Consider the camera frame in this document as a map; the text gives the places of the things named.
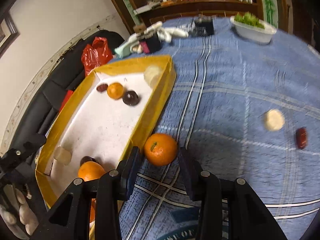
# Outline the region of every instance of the white wall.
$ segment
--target white wall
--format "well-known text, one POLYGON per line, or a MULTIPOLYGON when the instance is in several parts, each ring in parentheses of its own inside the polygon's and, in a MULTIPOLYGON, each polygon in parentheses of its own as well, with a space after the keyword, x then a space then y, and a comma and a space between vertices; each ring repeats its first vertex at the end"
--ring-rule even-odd
MULTIPOLYGON (((109 15, 111 0, 17 0, 10 14, 20 35, 0 58, 0 140, 23 91, 40 68, 73 37, 109 15)), ((129 36, 120 17, 112 30, 129 36)))

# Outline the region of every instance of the picture frame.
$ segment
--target picture frame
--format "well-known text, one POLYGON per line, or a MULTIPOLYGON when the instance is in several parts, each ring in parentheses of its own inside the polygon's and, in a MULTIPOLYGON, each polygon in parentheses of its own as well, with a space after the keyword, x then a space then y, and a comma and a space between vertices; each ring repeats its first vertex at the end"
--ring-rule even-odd
POLYGON ((0 57, 18 36, 18 31, 7 13, 0 22, 0 57))

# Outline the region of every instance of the blue tablecloth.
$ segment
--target blue tablecloth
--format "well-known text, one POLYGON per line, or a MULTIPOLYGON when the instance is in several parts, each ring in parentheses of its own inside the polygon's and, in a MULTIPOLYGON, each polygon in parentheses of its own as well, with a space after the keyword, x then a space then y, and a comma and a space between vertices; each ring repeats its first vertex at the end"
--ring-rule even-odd
MULTIPOLYGON (((154 54, 171 55, 177 72, 155 132, 172 135, 219 178, 246 179, 287 238, 299 239, 320 206, 319 55, 280 30, 259 45, 240 38, 229 18, 217 18, 214 28, 211 37, 174 39, 154 54), (263 126, 273 108, 285 116, 277 132, 263 126), (295 145, 300 127, 308 132, 304 150, 295 145)), ((164 167, 145 160, 120 212, 123 239, 194 238, 200 203, 184 190, 177 159, 164 167)))

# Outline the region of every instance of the dark round fruit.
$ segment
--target dark round fruit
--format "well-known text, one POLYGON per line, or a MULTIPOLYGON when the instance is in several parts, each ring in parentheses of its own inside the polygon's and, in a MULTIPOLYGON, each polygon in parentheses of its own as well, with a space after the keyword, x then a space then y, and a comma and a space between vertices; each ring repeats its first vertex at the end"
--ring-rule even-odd
POLYGON ((106 91, 107 89, 108 89, 108 84, 105 84, 105 83, 97 86, 97 91, 100 93, 106 91))
POLYGON ((80 167, 82 164, 86 163, 86 162, 97 162, 95 158, 92 158, 90 156, 84 156, 81 161, 80 161, 80 167))
POLYGON ((122 100, 126 105, 135 106, 139 103, 139 97, 136 92, 129 90, 125 92, 122 96, 122 100))

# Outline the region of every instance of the red object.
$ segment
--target red object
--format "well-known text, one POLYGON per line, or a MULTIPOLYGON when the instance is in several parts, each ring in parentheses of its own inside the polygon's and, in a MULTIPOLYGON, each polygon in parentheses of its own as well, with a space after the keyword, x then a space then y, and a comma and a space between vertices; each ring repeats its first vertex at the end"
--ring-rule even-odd
POLYGON ((64 97, 64 99, 62 101, 61 107, 59 109, 59 113, 61 112, 62 108, 67 103, 67 101, 69 100, 69 98, 71 97, 72 94, 73 94, 73 91, 72 90, 68 90, 66 96, 64 97))
POLYGON ((303 150, 307 146, 308 140, 307 140, 307 131, 305 127, 301 127, 297 129, 296 142, 297 142, 297 147, 300 150, 303 150))
POLYGON ((85 76, 87 76, 95 67, 105 65, 112 59, 113 56, 108 47, 107 39, 95 37, 92 46, 87 44, 81 56, 81 62, 84 65, 85 76))

